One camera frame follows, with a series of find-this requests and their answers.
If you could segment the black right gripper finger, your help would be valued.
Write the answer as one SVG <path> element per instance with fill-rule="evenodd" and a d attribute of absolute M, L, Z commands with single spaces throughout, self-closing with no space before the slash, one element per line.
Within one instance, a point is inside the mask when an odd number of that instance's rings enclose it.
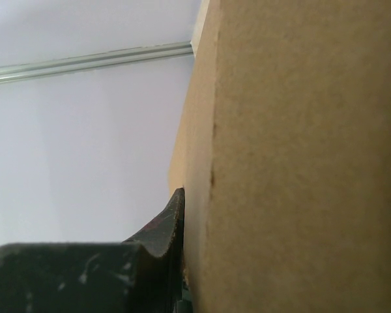
<path fill-rule="evenodd" d="M 185 193 L 121 243 L 0 246 L 0 312 L 185 312 Z"/>

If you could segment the brown cardboard box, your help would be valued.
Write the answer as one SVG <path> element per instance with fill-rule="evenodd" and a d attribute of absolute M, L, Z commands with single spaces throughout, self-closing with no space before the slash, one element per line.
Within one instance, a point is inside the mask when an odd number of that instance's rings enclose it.
<path fill-rule="evenodd" d="M 391 312 L 391 1 L 204 1 L 169 170 L 196 312 Z"/>

